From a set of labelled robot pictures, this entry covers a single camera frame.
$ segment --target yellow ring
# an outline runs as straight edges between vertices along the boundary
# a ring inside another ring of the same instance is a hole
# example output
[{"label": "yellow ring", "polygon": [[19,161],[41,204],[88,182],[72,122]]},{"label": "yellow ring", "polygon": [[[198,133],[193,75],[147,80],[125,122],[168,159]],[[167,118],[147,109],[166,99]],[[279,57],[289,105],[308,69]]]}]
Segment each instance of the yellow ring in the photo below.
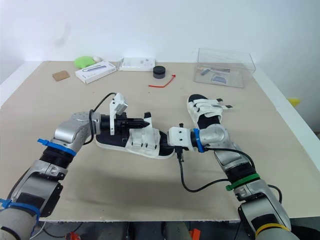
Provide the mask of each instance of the yellow ring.
[{"label": "yellow ring", "polygon": [[258,236],[259,233],[261,233],[263,230],[267,229],[267,228],[281,228],[281,229],[284,229],[284,230],[287,230],[290,232],[289,228],[287,228],[286,226],[283,226],[279,223],[267,223],[265,225],[262,225],[261,227],[258,228],[258,230],[255,232],[255,237]]}]

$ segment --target white product box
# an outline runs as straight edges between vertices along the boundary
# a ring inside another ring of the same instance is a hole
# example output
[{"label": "white product box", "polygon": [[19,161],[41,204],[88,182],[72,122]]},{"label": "white product box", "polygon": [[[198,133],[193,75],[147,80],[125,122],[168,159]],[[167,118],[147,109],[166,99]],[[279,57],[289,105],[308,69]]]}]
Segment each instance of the white product box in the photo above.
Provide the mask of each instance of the white product box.
[{"label": "white product box", "polygon": [[75,75],[85,84],[89,84],[116,71],[117,68],[115,65],[111,64],[108,61],[101,61],[91,66],[75,71]]},{"label": "white product box", "polygon": [[152,72],[156,65],[154,58],[125,57],[118,62],[119,71],[143,71]]}]

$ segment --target yellow object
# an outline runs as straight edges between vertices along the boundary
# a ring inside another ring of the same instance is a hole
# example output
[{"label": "yellow object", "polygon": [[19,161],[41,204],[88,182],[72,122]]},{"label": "yellow object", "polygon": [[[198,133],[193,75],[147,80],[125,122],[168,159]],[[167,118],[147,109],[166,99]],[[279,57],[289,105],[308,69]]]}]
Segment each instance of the yellow object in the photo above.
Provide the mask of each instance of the yellow object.
[{"label": "yellow object", "polygon": [[287,98],[287,99],[291,103],[291,105],[294,107],[301,102],[300,98]]},{"label": "yellow object", "polygon": [[283,226],[279,223],[267,223],[265,225],[262,225],[261,227],[258,228],[258,230],[255,232],[255,237],[258,236],[259,233],[261,233],[263,230],[268,229],[268,228],[281,228],[284,230],[287,230],[290,232],[289,228],[287,228],[286,226]]}]

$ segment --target red cable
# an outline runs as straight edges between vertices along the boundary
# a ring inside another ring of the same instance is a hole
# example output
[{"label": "red cable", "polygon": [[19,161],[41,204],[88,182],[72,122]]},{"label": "red cable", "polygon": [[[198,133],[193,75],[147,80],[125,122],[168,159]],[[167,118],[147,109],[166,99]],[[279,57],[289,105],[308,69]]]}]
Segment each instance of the red cable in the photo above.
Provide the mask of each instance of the red cable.
[{"label": "red cable", "polygon": [[157,86],[157,85],[148,85],[149,87],[153,87],[153,88],[165,88],[169,83],[172,82],[172,80],[176,77],[175,74],[172,74],[172,78],[171,80],[166,84],[166,85],[163,85],[163,86]]}]

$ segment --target transparent plastic box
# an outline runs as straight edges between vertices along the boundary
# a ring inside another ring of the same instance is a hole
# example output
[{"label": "transparent plastic box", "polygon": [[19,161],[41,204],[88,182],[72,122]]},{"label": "transparent plastic box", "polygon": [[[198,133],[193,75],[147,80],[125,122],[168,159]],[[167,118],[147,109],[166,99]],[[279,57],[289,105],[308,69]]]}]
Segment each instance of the transparent plastic box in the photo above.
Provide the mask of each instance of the transparent plastic box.
[{"label": "transparent plastic box", "polygon": [[194,81],[244,88],[255,70],[249,53],[199,48]]}]

